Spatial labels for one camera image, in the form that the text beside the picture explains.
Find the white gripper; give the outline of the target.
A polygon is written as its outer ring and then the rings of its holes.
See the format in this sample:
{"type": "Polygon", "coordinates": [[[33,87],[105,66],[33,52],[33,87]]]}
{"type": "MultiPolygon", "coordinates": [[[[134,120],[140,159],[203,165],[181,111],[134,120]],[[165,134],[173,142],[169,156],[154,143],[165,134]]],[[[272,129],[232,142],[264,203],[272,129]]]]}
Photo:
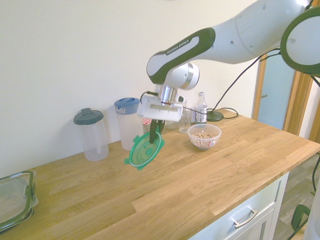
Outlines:
{"type": "Polygon", "coordinates": [[[183,112],[182,103],[162,103],[155,96],[144,95],[137,108],[137,115],[141,118],[152,119],[149,129],[149,142],[154,143],[156,139],[156,131],[162,134],[165,121],[178,122],[183,112]]]}

